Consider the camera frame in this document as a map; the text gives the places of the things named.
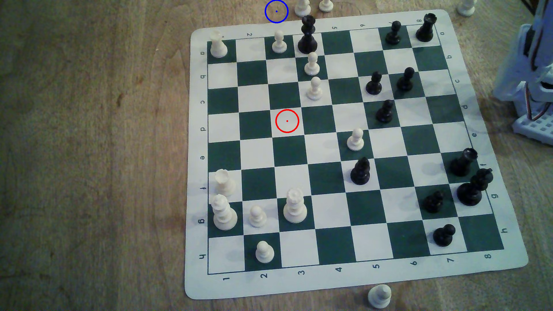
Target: white pawn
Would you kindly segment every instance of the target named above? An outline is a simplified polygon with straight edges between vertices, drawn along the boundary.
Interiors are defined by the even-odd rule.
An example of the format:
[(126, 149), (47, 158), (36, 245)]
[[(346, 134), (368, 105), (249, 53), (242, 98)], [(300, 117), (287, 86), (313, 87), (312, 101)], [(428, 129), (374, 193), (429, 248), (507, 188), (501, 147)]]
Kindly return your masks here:
[(347, 147), (351, 151), (359, 151), (364, 145), (365, 141), (363, 141), (363, 130), (360, 128), (354, 129), (351, 136), (347, 139)]
[(388, 285), (380, 284), (370, 289), (367, 298), (374, 308), (384, 309), (390, 304), (392, 290)]
[(249, 211), (249, 223), (256, 228), (259, 228), (259, 227), (263, 227), (266, 222), (267, 222), (267, 214), (263, 211), (263, 209), (260, 206), (254, 205), (252, 209)]
[(217, 193), (224, 196), (230, 196), (234, 193), (234, 190), (236, 189), (236, 183), (228, 175), (227, 170), (217, 170), (215, 172), (215, 181), (217, 182), (217, 185), (215, 186)]
[(293, 224), (298, 224), (306, 217), (307, 207), (304, 204), (304, 193), (298, 188), (288, 190), (284, 205), (284, 218)]
[(309, 97), (309, 99), (314, 101), (321, 99), (322, 97), (321, 78), (313, 77), (313, 79), (311, 79), (311, 87), (307, 91), (307, 96)]
[(307, 64), (305, 64), (305, 67), (304, 67), (306, 74), (310, 76), (314, 76), (319, 73), (319, 71), (321, 70), (321, 66), (317, 64), (318, 59), (319, 57), (315, 52), (311, 52), (307, 55)]
[(214, 31), (211, 33), (211, 55), (215, 58), (225, 57), (227, 55), (227, 46), (223, 43), (223, 35), (220, 32)]
[(304, 17), (311, 13), (311, 7), (309, 6), (309, 0), (298, 0), (296, 7), (294, 8), (296, 15)]
[(228, 203), (227, 198), (222, 194), (217, 194), (211, 202), (213, 207), (213, 222), (215, 226), (220, 230), (230, 230), (234, 228), (238, 221), (238, 215)]
[(275, 251), (271, 245), (265, 241), (257, 243), (255, 257), (260, 263), (268, 263), (275, 257)]

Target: black pawn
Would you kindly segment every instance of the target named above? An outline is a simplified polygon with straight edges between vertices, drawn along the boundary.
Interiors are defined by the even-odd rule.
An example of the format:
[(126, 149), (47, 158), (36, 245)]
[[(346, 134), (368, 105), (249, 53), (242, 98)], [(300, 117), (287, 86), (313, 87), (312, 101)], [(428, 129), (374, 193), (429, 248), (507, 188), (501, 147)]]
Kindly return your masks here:
[(478, 152), (473, 148), (466, 148), (461, 156), (451, 161), (450, 171), (459, 177), (464, 177), (471, 170), (471, 163), (478, 158)]
[(398, 31), (401, 28), (401, 23), (396, 20), (392, 23), (392, 31), (386, 35), (386, 42), (391, 45), (396, 45), (401, 41), (401, 37), (398, 36)]
[(380, 94), (380, 92), (382, 91), (382, 84), (380, 84), (381, 80), (382, 75), (378, 71), (373, 72), (370, 82), (367, 83), (367, 86), (365, 87), (367, 93), (371, 95)]
[(432, 237), (434, 238), (434, 242), (438, 244), (438, 246), (448, 246), (453, 241), (453, 235), (455, 234), (455, 227), (451, 224), (445, 225), (443, 228), (438, 228), (434, 231), (434, 234), (432, 234)]
[(389, 123), (392, 120), (392, 107), (394, 107), (394, 102), (391, 100), (385, 100), (382, 104), (375, 117), (382, 123)]
[(356, 185), (365, 185), (371, 177), (370, 171), (371, 164), (366, 157), (363, 157), (357, 161), (355, 167), (351, 170), (349, 177), (351, 181)]
[(437, 20), (438, 18), (433, 13), (428, 13), (424, 15), (424, 23), (419, 28), (419, 30), (416, 31), (416, 38), (421, 42), (428, 42), (432, 40), (432, 38), (434, 37), (432, 27)]

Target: black chess piece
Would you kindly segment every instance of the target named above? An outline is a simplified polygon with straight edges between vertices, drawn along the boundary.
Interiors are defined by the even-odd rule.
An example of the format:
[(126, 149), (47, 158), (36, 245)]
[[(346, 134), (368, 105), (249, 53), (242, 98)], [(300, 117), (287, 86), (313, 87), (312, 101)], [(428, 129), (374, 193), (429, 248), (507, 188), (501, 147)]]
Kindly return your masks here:
[(419, 30), (416, 31), (416, 38), (421, 42), (429, 42), (434, 37), (434, 31), (432, 30), (432, 27), (438, 20), (438, 17), (436, 17), (433, 13), (428, 13), (424, 15), (424, 23), (419, 28)]
[(432, 238), (438, 246), (448, 246), (453, 241), (453, 235), (455, 234), (455, 227), (451, 224), (445, 225), (443, 228), (434, 230)]
[(459, 177), (469, 174), (471, 163), (478, 158), (478, 152), (473, 148), (466, 148), (459, 158), (453, 159), (450, 164), (450, 171)]
[(385, 100), (382, 104), (382, 108), (380, 108), (375, 117), (378, 121), (382, 123), (390, 123), (392, 120), (392, 108), (394, 107), (394, 102), (391, 100)]
[(373, 72), (371, 80), (369, 81), (369, 83), (367, 83), (367, 86), (365, 87), (367, 93), (371, 95), (380, 94), (380, 92), (382, 91), (382, 84), (380, 84), (381, 80), (382, 75), (378, 71)]
[(371, 177), (371, 164), (366, 157), (363, 157), (357, 161), (355, 167), (351, 170), (349, 177), (351, 181), (356, 185), (365, 185)]
[(311, 15), (306, 15), (301, 18), (301, 22), (304, 24), (301, 27), (301, 32), (304, 33), (304, 36), (298, 42), (298, 50), (304, 54), (315, 52), (317, 50), (317, 41), (313, 38), (315, 18)]
[(392, 23), (392, 30), (386, 35), (388, 44), (396, 45), (401, 41), (401, 37), (398, 36), (399, 29), (401, 29), (401, 23), (396, 20)]

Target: white square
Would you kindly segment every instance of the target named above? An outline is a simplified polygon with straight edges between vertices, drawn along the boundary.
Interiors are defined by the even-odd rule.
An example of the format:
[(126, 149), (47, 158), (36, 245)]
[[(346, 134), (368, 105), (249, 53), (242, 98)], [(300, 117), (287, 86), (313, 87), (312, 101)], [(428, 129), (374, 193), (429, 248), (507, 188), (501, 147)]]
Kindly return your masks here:
[(380, 41), (378, 28), (351, 30), (349, 36), (351, 37), (351, 44), (355, 53), (382, 51), (382, 42)]
[(394, 257), (387, 224), (352, 226), (351, 234), (355, 260), (378, 260)]
[(463, 121), (433, 125), (440, 152), (463, 151), (465, 148), (471, 147), (467, 128)]
[(378, 183), (378, 173), (375, 169), (374, 159), (369, 159), (371, 164), (371, 171), (369, 181), (365, 185), (357, 185), (351, 181), (351, 170), (355, 167), (357, 160), (343, 161), (342, 162), (342, 173), (344, 175), (344, 186), (346, 192), (359, 192), (359, 191), (370, 191), (380, 189), (380, 184)]
[(380, 191), (386, 222), (421, 220), (415, 188), (393, 188)]
[(238, 112), (269, 110), (269, 86), (267, 84), (238, 87)]
[(365, 106), (362, 102), (332, 105), (336, 132), (350, 132), (355, 128), (368, 129)]
[(244, 237), (242, 235), (209, 239), (207, 270), (209, 273), (244, 271)]
[[(461, 230), (461, 224), (459, 218), (437, 218), (437, 219), (425, 219), (422, 221), (424, 225), (424, 231), (426, 232), (426, 239), (428, 240), (428, 249), (431, 255), (449, 254), (466, 252), (467, 246), (465, 245), (465, 237), (463, 236), (463, 230)], [(434, 231), (438, 228), (442, 228), (447, 224), (451, 224), (455, 227), (455, 234), (453, 235), (453, 241), (448, 246), (438, 246), (434, 242)]]
[(319, 250), (315, 230), (281, 232), (280, 258), (283, 267), (318, 265)]
[(274, 167), (273, 139), (257, 138), (240, 141), (242, 169)]
[(336, 133), (310, 134), (304, 137), (307, 163), (340, 162)]
[(269, 84), (297, 82), (295, 58), (269, 59), (267, 60), (267, 81)]
[[(249, 213), (255, 205), (258, 205), (267, 215), (267, 222), (264, 226), (259, 228), (252, 226), (252, 223), (249, 222)], [(244, 201), (242, 203), (242, 213), (245, 235), (265, 234), (279, 231), (278, 205), (276, 199)]]
[(325, 64), (329, 79), (358, 76), (355, 55), (353, 53), (326, 55)]
[(349, 209), (345, 193), (312, 195), (315, 229), (349, 227)]
[(407, 156), (400, 127), (369, 129), (369, 137), (375, 158)]
[(238, 86), (236, 63), (209, 64), (207, 66), (207, 88), (222, 89)]
[(265, 60), (265, 39), (236, 40), (236, 61)]
[(432, 124), (426, 97), (398, 99), (394, 101), (394, 104), (401, 126)]
[(448, 184), (444, 160), (440, 153), (408, 155), (415, 186)]
[(384, 50), (384, 60), (386, 60), (389, 75), (402, 74), (407, 67), (412, 67), (415, 71), (419, 71), (416, 65), (415, 54), (413, 54), (413, 49), (411, 48)]
[(307, 164), (275, 167), (275, 183), (277, 198), (286, 198), (291, 188), (300, 188), (304, 196), (311, 195)]
[(209, 142), (232, 142), (240, 140), (240, 119), (238, 112), (207, 116)]

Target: green square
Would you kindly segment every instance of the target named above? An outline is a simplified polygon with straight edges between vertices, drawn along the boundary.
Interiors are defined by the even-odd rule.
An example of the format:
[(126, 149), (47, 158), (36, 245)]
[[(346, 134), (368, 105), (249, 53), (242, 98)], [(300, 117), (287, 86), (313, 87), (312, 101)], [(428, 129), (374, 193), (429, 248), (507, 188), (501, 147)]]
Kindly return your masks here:
[[(307, 57), (296, 58), (296, 70), (298, 71), (298, 81), (311, 81), (311, 79), (313, 79), (313, 76), (310, 76), (305, 73), (305, 65), (307, 63), (308, 63)], [(323, 55), (320, 55), (317, 58), (317, 64), (319, 65), (320, 70), (316, 76), (319, 77), (321, 80), (328, 79), (328, 75), (326, 74), (326, 61)]]
[(457, 95), (427, 97), (432, 123), (462, 122), (465, 120)]
[(351, 227), (315, 230), (320, 265), (355, 262)]
[(272, 136), (270, 111), (241, 112), (239, 119), (240, 139), (269, 138)]
[(213, 56), (211, 56), (211, 41), (207, 42), (206, 54), (208, 64), (236, 63), (236, 41), (223, 40), (223, 43), (227, 46), (227, 55), (221, 58), (214, 58)]
[(394, 259), (430, 255), (422, 220), (391, 222), (388, 224)]
[(304, 136), (273, 137), (273, 156), (276, 167), (307, 164)]
[(402, 127), (401, 132), (407, 155), (440, 153), (432, 124)]
[(355, 53), (355, 63), (357, 64), (357, 75), (360, 77), (372, 76), (375, 71), (382, 75), (388, 74), (384, 51)]
[(245, 169), (242, 171), (242, 200), (264, 200), (277, 197), (275, 168)]
[(392, 115), (393, 115), (392, 120), (389, 123), (382, 123), (379, 120), (377, 120), (376, 118), (377, 111), (380, 108), (382, 108), (383, 104), (384, 104), (384, 101), (373, 101), (373, 102), (364, 103), (365, 115), (367, 116), (367, 125), (369, 126), (369, 129), (399, 126), (399, 117), (398, 117), (398, 111), (395, 109), (395, 102), (394, 102), (394, 106), (392, 107)]
[(363, 102), (359, 78), (332, 79), (328, 81), (332, 104)]
[(313, 203), (311, 202), (310, 196), (304, 197), (304, 204), (307, 208), (307, 216), (302, 222), (298, 224), (293, 224), (290, 221), (286, 220), (286, 218), (284, 218), (284, 205), (286, 205), (286, 198), (277, 199), (276, 204), (278, 206), (278, 225), (280, 232), (315, 228), (315, 220), (313, 218)]
[(504, 249), (493, 214), (459, 217), (459, 223), (468, 252)]
[(413, 82), (413, 88), (410, 91), (402, 91), (398, 88), (397, 83), (399, 78), (403, 77), (401, 74), (389, 75), (390, 83), (392, 84), (392, 92), (394, 94), (394, 99), (413, 99), (416, 97), (424, 97), (424, 89), (422, 88), (422, 82), (420, 81), (420, 75), (418, 72), (415, 72), (411, 82)]
[(236, 71), (238, 86), (267, 84), (267, 64), (264, 60), (237, 63)]
[[(265, 241), (275, 252), (273, 260), (261, 263), (255, 257), (257, 243)], [(280, 257), (280, 235), (278, 232), (268, 234), (244, 235), (244, 264), (246, 271), (258, 271), (282, 268)]]
[(321, 33), (322, 42), (325, 46), (325, 54), (343, 54), (353, 53), (353, 45), (351, 44), (351, 36), (349, 30), (341, 32), (324, 32)]
[(302, 107), (305, 134), (336, 132), (332, 106)]
[(221, 168), (240, 169), (240, 141), (209, 143), (207, 145), (207, 167), (210, 172)]
[(416, 66), (419, 71), (447, 69), (447, 62), (441, 46), (413, 48)]
[(242, 220), (242, 202), (230, 202), (229, 204), (231, 208), (236, 212), (236, 216), (238, 216), (236, 226), (234, 226), (230, 230), (220, 230), (219, 228), (217, 228), (215, 226), (215, 223), (213, 222), (213, 216), (215, 214), (213, 213), (213, 207), (210, 204), (207, 211), (207, 237), (222, 237), (244, 234), (244, 221)]
[(352, 226), (386, 222), (379, 190), (346, 193), (349, 221)]
[(291, 35), (284, 36), (286, 51), (284, 51), (283, 53), (273, 52), (273, 42), (275, 42), (275, 37), (265, 37), (265, 59), (292, 58), (295, 56), (294, 40), (292, 39)]
[(309, 164), (311, 195), (346, 192), (340, 162)]
[(407, 157), (374, 159), (381, 189), (405, 188), (414, 186), (411, 168)]
[[(451, 188), (449, 185), (435, 185), (435, 186), (421, 186), (415, 187), (416, 197), (419, 201), (420, 214), (422, 219), (436, 219), (436, 218), (449, 218), (457, 217), (457, 210), (455, 209), (455, 203), (453, 202), (453, 195), (451, 194)], [(422, 206), (422, 202), (427, 196), (433, 194), (436, 191), (441, 191), (444, 194), (444, 204), (439, 212), (431, 213), (427, 212)]]
[(238, 88), (207, 90), (207, 114), (238, 112)]
[(269, 104), (271, 109), (300, 107), (298, 83), (269, 84)]

